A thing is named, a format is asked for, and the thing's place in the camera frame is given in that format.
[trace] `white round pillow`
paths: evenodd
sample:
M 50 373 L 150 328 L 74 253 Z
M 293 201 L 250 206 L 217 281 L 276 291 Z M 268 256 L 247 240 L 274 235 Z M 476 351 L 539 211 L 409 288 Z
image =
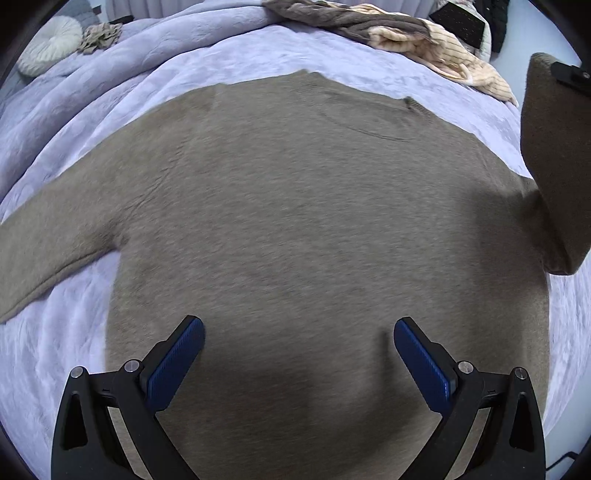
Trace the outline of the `white round pillow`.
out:
M 18 71 L 38 77 L 65 59 L 82 43 L 82 27 L 75 18 L 53 17 L 35 34 L 17 60 Z

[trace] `crumpled cloth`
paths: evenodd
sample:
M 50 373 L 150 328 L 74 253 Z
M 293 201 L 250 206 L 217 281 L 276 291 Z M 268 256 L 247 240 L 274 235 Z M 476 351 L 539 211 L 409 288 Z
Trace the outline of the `crumpled cloth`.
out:
M 305 23 L 311 27 L 323 28 L 351 40 L 369 45 L 371 27 L 385 26 L 396 31 L 418 37 L 429 37 L 429 30 L 422 20 L 405 14 L 389 14 L 375 11 L 366 15 L 365 4 L 349 8 L 332 2 L 309 0 L 265 0 L 267 7 L 288 20 Z
M 78 47 L 78 51 L 84 55 L 89 55 L 94 53 L 97 48 L 106 50 L 119 41 L 122 25 L 120 23 L 115 25 L 110 23 L 91 25 L 84 31 L 82 43 Z
M 401 13 L 386 12 L 371 4 L 349 7 L 326 1 L 265 0 L 263 6 L 283 18 L 296 20 L 313 27 L 326 28 L 343 35 L 344 33 L 336 31 L 335 27 L 339 26 L 339 19 L 343 18 L 346 13 L 357 12 L 372 17 L 377 15 L 376 20 L 381 24 L 367 26 L 363 35 L 360 35 L 369 38 L 366 42 L 367 45 L 379 50 L 401 53 L 452 82 L 474 87 L 497 100 L 511 102 L 518 106 L 511 87 L 492 65 L 474 56 L 462 46 L 454 34 L 429 20 Z M 388 17 L 393 17 L 392 20 L 397 21 L 406 17 L 408 21 L 412 19 L 414 22 L 420 22 L 426 27 L 428 34 L 425 35 L 419 28 L 416 28 L 412 33 L 380 22 Z M 318 25 L 319 18 L 323 20 L 322 25 Z M 355 40 L 351 35 L 345 36 Z

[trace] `white wall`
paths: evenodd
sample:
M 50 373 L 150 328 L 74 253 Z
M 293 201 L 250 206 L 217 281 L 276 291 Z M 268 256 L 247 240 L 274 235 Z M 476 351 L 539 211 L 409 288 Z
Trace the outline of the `white wall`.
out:
M 498 58 L 491 63 L 509 83 L 520 105 L 530 57 L 540 51 L 563 63 L 581 65 L 577 54 L 550 20 L 528 0 L 511 0 L 505 42 Z

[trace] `metal screw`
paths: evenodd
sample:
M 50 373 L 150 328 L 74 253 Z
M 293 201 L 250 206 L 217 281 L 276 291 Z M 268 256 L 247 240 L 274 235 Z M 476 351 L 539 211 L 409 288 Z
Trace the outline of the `metal screw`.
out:
M 474 365 L 470 362 L 460 362 L 457 367 L 460 369 L 460 372 L 465 374 L 471 374 L 474 371 Z
M 72 378 L 78 378 L 84 373 L 84 369 L 82 367 L 74 367 L 70 372 L 70 376 Z
M 125 368 L 126 372 L 135 372 L 139 368 L 139 362 L 137 360 L 130 360 L 124 365 L 123 368 Z
M 527 370 L 525 368 L 517 367 L 515 369 L 515 376 L 520 380 L 525 380 L 527 378 Z

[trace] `beige sweater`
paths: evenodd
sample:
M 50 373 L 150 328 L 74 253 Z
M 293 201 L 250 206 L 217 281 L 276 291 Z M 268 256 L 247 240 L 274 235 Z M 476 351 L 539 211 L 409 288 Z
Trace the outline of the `beige sweater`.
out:
M 343 7 L 332 2 L 326 2 L 326 4 L 334 8 Z M 368 15 L 388 13 L 371 4 L 356 5 L 348 9 Z M 509 84 L 490 63 L 467 51 L 456 36 L 441 25 L 429 20 L 423 21 L 431 38 L 379 26 L 369 29 L 371 37 L 369 44 L 380 50 L 401 53 L 452 82 L 474 87 L 497 100 L 518 105 Z

